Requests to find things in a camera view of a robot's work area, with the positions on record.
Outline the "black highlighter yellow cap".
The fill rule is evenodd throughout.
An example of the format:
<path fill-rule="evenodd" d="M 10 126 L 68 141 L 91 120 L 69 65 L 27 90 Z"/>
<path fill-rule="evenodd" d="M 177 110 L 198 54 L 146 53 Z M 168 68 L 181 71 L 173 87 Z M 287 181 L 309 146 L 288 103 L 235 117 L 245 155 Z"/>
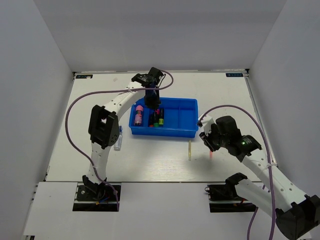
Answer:
<path fill-rule="evenodd" d="M 164 125 L 164 117 L 165 117 L 165 110 L 163 108 L 160 108 L 160 114 L 159 114 L 159 125 Z"/>

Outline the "black highlighter green cap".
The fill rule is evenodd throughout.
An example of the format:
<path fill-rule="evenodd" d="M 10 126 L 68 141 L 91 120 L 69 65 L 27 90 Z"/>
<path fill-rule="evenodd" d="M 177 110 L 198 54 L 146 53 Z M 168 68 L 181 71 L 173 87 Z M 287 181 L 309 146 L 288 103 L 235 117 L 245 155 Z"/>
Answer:
<path fill-rule="evenodd" d="M 153 126 L 155 128 L 159 127 L 159 114 L 156 111 L 153 113 Z"/>

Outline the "pink-capped clear marker jar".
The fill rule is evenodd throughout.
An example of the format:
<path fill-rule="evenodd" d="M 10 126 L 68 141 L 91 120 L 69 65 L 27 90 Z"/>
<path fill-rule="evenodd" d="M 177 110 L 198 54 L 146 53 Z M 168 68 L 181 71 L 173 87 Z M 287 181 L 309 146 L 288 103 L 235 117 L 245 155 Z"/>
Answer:
<path fill-rule="evenodd" d="M 144 108 L 142 105 L 137 105 L 135 108 L 134 125 L 140 126 L 143 122 Z"/>

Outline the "black highlighter orange cap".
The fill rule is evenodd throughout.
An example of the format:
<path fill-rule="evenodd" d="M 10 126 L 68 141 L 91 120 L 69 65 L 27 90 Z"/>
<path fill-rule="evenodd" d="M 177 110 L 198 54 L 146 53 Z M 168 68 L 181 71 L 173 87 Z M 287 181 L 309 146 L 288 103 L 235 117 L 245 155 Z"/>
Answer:
<path fill-rule="evenodd" d="M 154 127 L 154 122 L 155 122 L 155 118 L 154 118 L 154 114 L 150 114 L 149 115 L 149 119 L 148 119 L 148 126 L 149 127 Z"/>

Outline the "slim yellow highlighter pen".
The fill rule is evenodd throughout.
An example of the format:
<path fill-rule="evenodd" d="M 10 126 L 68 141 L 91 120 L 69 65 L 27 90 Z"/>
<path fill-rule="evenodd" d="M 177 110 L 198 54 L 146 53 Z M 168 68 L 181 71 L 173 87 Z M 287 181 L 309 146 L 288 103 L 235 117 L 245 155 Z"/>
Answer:
<path fill-rule="evenodd" d="M 188 141 L 188 160 L 192 160 L 192 141 Z"/>

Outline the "clear spray bottle blue cap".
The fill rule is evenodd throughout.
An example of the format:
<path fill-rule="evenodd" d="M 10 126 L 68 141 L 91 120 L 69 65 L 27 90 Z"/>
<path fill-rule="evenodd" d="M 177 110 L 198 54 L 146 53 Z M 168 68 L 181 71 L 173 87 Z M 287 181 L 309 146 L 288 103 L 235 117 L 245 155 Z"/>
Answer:
<path fill-rule="evenodd" d="M 113 145 L 113 149 L 115 151 L 120 151 L 122 147 L 122 139 L 123 139 L 123 127 L 119 126 L 119 136 L 115 144 Z"/>

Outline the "black highlighter pink cap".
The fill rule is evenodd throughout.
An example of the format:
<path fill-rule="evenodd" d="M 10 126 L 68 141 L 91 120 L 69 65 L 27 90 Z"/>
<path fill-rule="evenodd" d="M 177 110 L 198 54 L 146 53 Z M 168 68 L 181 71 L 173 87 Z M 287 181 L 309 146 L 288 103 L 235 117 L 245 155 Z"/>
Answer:
<path fill-rule="evenodd" d="M 159 109 L 156 109 L 155 112 L 156 112 L 156 114 L 157 114 L 157 117 L 159 117 L 159 116 L 160 116 L 160 110 L 159 110 Z"/>

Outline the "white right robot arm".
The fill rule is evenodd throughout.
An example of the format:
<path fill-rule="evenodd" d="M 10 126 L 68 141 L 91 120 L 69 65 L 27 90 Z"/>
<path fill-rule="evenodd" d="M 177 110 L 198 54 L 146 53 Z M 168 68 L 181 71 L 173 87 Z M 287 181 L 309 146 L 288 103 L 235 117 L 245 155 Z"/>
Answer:
<path fill-rule="evenodd" d="M 250 169 L 266 190 L 255 185 L 243 173 L 225 180 L 224 195 L 250 201 L 268 214 L 280 232 L 289 240 L 297 240 L 320 224 L 320 198 L 308 196 L 293 184 L 268 158 L 261 144 L 251 135 L 243 135 L 231 116 L 213 120 L 208 115 L 198 119 L 203 128 L 200 138 L 212 152 L 224 148 Z"/>

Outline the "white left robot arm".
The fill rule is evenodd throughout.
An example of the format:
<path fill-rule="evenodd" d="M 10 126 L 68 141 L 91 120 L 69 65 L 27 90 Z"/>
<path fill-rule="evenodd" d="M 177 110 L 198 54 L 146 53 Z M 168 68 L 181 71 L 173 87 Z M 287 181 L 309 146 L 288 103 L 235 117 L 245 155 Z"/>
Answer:
<path fill-rule="evenodd" d="M 143 98 L 144 105 L 152 110 L 159 107 L 159 84 L 165 76 L 161 70 L 152 67 L 148 73 L 137 73 L 124 92 L 119 93 L 110 102 L 100 106 L 95 105 L 91 110 L 88 133 L 91 141 L 91 160 L 82 181 L 88 193 L 99 200 L 105 196 L 106 166 L 109 152 L 120 136 L 119 120 L 136 101 Z"/>

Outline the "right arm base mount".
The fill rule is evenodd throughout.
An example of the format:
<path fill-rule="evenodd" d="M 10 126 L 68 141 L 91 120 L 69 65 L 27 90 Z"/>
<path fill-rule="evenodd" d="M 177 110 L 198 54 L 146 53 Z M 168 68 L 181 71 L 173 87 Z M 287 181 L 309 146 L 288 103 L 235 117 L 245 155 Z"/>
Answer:
<path fill-rule="evenodd" d="M 209 184 L 204 188 L 211 213 L 253 213 L 256 206 L 245 198 L 232 196 L 224 184 Z"/>

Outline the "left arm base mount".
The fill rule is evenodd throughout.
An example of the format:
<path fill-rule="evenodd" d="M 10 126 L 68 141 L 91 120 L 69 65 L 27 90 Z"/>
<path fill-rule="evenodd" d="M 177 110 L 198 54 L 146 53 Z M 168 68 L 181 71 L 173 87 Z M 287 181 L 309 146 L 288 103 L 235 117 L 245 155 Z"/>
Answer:
<path fill-rule="evenodd" d="M 113 190 L 107 186 L 101 196 L 93 193 L 83 184 L 76 188 L 73 212 L 117 212 L 117 200 Z"/>

